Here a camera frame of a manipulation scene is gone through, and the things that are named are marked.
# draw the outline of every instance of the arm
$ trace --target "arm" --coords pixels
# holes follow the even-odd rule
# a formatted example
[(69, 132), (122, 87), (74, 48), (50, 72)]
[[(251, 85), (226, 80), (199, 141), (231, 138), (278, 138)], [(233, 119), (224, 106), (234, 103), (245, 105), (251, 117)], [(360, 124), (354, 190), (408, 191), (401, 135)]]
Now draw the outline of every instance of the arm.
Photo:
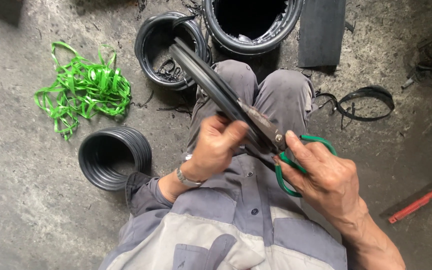
[(405, 269), (399, 250), (375, 224), (359, 196), (354, 162), (333, 156), (321, 143), (303, 145), (291, 131), (286, 133), (286, 143), (308, 173), (293, 169), (278, 156), (275, 161), (304, 200), (341, 233), (349, 260), (360, 269)]
[[(241, 144), (247, 130), (248, 125), (243, 121), (230, 123), (221, 116), (204, 119), (192, 157), (180, 167), (184, 177), (204, 182), (211, 175), (223, 172), (231, 163), (233, 149)], [(158, 186), (164, 198), (171, 203), (190, 189), (179, 181), (176, 170), (159, 179)]]

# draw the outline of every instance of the gray work pants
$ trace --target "gray work pants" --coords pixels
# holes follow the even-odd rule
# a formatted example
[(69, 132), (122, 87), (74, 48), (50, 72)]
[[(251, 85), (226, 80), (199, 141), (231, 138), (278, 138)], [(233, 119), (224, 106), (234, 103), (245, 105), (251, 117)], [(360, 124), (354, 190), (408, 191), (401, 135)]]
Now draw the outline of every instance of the gray work pants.
[[(279, 130), (292, 130), (300, 136), (306, 133), (307, 116), (317, 106), (313, 103), (315, 90), (313, 84), (301, 72), (294, 70), (276, 70), (269, 74), (259, 85), (256, 75), (249, 65), (235, 60), (226, 60), (213, 65), (213, 69), (225, 80), (246, 104), (254, 106), (276, 124)], [(187, 153), (196, 147), (201, 121), (213, 116), (218, 106), (198, 87), (196, 105), (189, 128)], [(270, 155), (260, 154), (248, 145), (243, 150), (251, 156), (270, 163)]]

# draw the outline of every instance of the gray work jacket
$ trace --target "gray work jacket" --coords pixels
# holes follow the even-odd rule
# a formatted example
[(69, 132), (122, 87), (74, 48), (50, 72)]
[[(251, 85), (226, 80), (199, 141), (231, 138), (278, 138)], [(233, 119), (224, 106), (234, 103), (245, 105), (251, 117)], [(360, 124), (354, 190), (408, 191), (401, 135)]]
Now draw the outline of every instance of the gray work jacket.
[(166, 200), (153, 178), (100, 270), (346, 270), (346, 249), (309, 220), (259, 159), (234, 156), (223, 174)]

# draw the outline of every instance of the black rubber sheet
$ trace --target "black rubber sheet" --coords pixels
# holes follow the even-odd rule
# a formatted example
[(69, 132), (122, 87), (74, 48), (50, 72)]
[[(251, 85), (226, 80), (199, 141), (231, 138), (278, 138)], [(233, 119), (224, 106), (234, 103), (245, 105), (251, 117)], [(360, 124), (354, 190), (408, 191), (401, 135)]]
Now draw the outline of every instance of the black rubber sheet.
[(306, 0), (299, 27), (298, 67), (339, 64), (346, 0)]

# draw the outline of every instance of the green scissor handle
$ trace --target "green scissor handle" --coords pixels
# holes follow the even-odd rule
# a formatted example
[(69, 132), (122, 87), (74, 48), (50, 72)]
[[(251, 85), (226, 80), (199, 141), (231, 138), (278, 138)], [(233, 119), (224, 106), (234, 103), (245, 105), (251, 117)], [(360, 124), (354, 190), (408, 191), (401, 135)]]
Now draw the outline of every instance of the green scissor handle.
[[(330, 142), (328, 142), (327, 140), (320, 138), (320, 137), (315, 137), (315, 136), (308, 136), (308, 135), (301, 135), (300, 139), (302, 141), (307, 141), (307, 142), (320, 142), (322, 144), (324, 144), (324, 146), (326, 146), (326, 148), (331, 152), (331, 154), (333, 154), (334, 156), (337, 156), (336, 150), (333, 147), (333, 145), (331, 145)], [(301, 167), (299, 164), (294, 163), (291, 159), (289, 159), (285, 152), (282, 152), (279, 154), (279, 158), (289, 164), (291, 167), (300, 170), (303, 174), (307, 173), (307, 171)], [(293, 197), (298, 197), (298, 198), (302, 198), (303, 196), (299, 193), (299, 192), (295, 192), (292, 191), (291, 189), (289, 189), (285, 184), (284, 184), (284, 179), (283, 179), (283, 171), (281, 170), (281, 165), (276, 164), (274, 166), (274, 170), (276, 172), (276, 179), (277, 179), (277, 183), (279, 185), (279, 187), (288, 195), (293, 196)]]

